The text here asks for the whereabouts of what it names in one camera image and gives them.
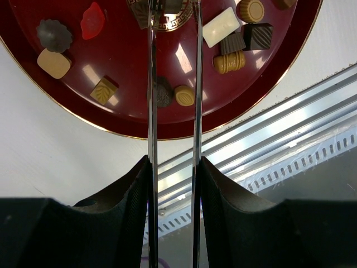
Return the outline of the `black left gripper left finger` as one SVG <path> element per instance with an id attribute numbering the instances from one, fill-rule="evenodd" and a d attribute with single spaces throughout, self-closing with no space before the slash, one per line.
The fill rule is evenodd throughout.
<path id="1" fill-rule="evenodd" d="M 2 267 L 139 267 L 150 166 L 74 206 L 51 198 L 1 199 Z"/>

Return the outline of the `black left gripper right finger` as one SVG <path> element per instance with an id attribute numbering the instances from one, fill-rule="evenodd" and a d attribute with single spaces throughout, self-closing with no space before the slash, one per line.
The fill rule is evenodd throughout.
<path id="1" fill-rule="evenodd" d="M 199 165 L 210 267 L 355 267 L 356 203 L 273 203 Z"/>

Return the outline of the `metal tongs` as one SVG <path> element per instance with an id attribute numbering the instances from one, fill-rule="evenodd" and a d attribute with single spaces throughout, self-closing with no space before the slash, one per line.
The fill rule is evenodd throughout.
<path id="1" fill-rule="evenodd" d="M 151 163 L 152 179 L 148 192 L 148 238 L 149 267 L 158 267 L 158 163 L 157 163 L 157 24 L 161 17 L 161 1 L 148 1 L 148 158 Z M 199 167 L 202 145 L 202 86 L 203 86 L 203 25 L 201 1 L 192 3 L 196 21 L 196 84 L 194 146 L 192 157 L 191 228 L 192 228 L 192 267 L 200 266 L 200 222 L 201 222 L 201 179 Z"/>

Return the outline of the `tan fluted round chocolate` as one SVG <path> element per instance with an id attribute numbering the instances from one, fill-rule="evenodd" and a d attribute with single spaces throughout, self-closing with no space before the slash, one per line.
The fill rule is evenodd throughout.
<path id="1" fill-rule="evenodd" d="M 259 0 L 242 0 L 238 4 L 239 17 L 246 23 L 258 23 L 265 15 L 265 8 Z"/>

